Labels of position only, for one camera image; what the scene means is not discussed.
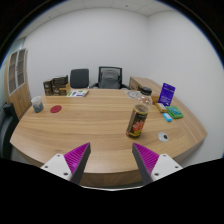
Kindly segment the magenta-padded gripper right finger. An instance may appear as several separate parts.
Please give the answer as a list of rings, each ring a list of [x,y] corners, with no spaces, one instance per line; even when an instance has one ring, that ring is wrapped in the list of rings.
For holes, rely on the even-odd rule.
[[[182,169],[168,154],[157,154],[137,143],[132,145],[132,153],[144,185]]]

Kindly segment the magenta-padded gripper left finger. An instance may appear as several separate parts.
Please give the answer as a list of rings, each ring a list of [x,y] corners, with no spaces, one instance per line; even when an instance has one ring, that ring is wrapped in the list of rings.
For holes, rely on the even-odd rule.
[[[42,169],[79,185],[90,153],[90,143],[85,143],[66,154],[56,154]]]

